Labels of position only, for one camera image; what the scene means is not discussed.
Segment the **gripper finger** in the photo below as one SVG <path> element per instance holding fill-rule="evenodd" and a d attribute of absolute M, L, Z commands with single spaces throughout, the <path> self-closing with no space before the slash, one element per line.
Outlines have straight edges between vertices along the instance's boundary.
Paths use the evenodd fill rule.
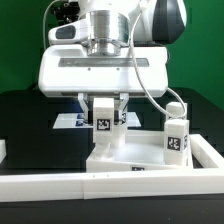
<path fill-rule="evenodd" d="M 79 93 L 78 102 L 84 113 L 84 122 L 91 124 L 93 122 L 93 97 L 87 93 Z"/>
<path fill-rule="evenodd" d="M 125 124 L 127 121 L 127 104 L 129 101 L 128 93 L 120 93 L 119 98 L 115 100 L 114 123 Z"/>

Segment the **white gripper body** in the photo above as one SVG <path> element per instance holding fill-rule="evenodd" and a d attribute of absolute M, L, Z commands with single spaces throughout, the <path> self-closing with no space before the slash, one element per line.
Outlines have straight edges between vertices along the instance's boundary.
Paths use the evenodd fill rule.
<path fill-rule="evenodd" d="M 140 77 L 153 97 L 161 97 L 168 88 L 165 47 L 135 47 Z M 129 93 L 142 96 L 129 48 L 119 56 L 88 56 L 79 44 L 54 45 L 43 54 L 38 85 L 48 97 L 73 97 Z"/>

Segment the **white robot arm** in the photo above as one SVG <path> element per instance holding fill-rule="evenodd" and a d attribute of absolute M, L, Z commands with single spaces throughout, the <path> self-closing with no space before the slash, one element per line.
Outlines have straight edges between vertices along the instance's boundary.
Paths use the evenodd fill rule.
<path fill-rule="evenodd" d="M 132 97 L 154 101 L 168 88 L 166 46 L 186 27 L 183 0 L 68 0 L 77 18 L 46 33 L 39 88 L 48 97 L 115 100 L 119 122 Z"/>

